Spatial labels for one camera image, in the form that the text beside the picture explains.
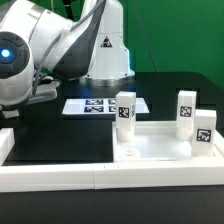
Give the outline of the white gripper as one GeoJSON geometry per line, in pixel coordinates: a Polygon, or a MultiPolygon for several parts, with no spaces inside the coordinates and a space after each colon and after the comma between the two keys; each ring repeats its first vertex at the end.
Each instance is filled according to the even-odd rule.
{"type": "Polygon", "coordinates": [[[41,85],[37,88],[36,94],[31,95],[29,98],[20,103],[12,105],[4,105],[0,102],[0,111],[12,111],[21,108],[24,105],[35,104],[53,100],[57,97],[56,87],[53,85],[41,85]]]}

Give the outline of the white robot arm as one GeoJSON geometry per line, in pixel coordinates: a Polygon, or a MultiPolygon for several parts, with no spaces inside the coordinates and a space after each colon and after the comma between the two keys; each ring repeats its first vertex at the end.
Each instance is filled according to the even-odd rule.
{"type": "Polygon", "coordinates": [[[118,0],[85,0],[74,22],[30,0],[0,6],[0,111],[57,96],[45,68],[67,79],[114,86],[132,79],[118,0]]]}

